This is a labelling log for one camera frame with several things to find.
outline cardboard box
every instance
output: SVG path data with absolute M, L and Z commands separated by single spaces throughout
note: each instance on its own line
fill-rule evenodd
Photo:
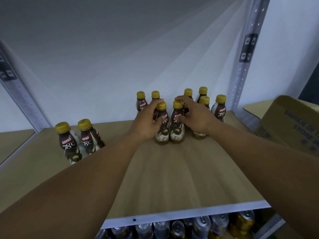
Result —
M 319 106 L 279 96 L 244 106 L 261 119 L 257 136 L 319 157 Z

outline yellow bottle cap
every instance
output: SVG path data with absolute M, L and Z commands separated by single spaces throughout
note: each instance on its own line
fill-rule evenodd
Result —
M 206 94 L 207 94 L 207 87 L 201 86 L 201 87 L 199 88 L 199 94 L 201 94 L 201 95 L 206 95 Z
M 193 90 L 191 88 L 186 88 L 184 90 L 184 95 L 186 96 L 192 96 L 193 95 Z
M 226 102 L 226 96 L 225 95 L 217 95 L 216 96 L 216 102 L 217 103 L 225 103 Z
M 157 104 L 157 110 L 165 110 L 165 109 L 166 109 L 166 102 L 165 101 Z
M 82 119 L 78 122 L 78 126 L 81 130 L 86 130 L 92 126 L 92 123 L 89 119 Z
M 173 108 L 180 109 L 183 107 L 182 101 L 173 101 Z
M 152 91 L 152 98 L 158 99 L 160 97 L 160 92 L 157 90 Z
M 145 93 L 143 91 L 138 91 L 136 93 L 136 96 L 138 99 L 144 99 L 145 98 Z
M 209 104 L 209 97 L 208 96 L 202 96 L 200 98 L 199 103 L 202 103 L 202 104 L 205 104 L 205 105 Z
M 59 122 L 55 125 L 55 129 L 58 133 L 65 133 L 71 130 L 70 125 L 67 122 Z

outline right hand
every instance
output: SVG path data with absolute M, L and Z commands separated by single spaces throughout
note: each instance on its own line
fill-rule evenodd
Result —
M 175 100 L 183 101 L 184 107 L 189 109 L 185 116 L 177 116 L 176 119 L 194 132 L 209 134 L 209 128 L 218 122 L 217 118 L 204 104 L 197 103 L 188 96 L 178 96 Z

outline left hand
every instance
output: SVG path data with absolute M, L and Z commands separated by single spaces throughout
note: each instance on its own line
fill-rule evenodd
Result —
M 137 137 L 141 142 L 151 139 L 159 131 L 161 124 L 164 122 L 164 117 L 159 117 L 153 121 L 153 111 L 157 104 L 162 103 L 164 99 L 154 99 L 143 110 L 138 112 L 133 124 L 130 127 L 129 133 Z

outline shelf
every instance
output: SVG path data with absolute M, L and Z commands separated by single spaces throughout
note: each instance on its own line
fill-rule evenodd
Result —
M 225 122 L 248 131 L 233 112 L 226 114 Z M 131 123 L 99 123 L 94 128 L 108 144 Z M 1 171 L 0 194 L 5 196 L 0 212 L 68 166 L 54 128 L 41 131 Z M 181 144 L 160 146 L 149 140 L 137 150 L 102 228 L 266 207 L 217 142 L 196 140 L 188 131 Z
M 28 138 L 34 134 L 33 129 L 0 133 L 0 164 L 13 154 Z

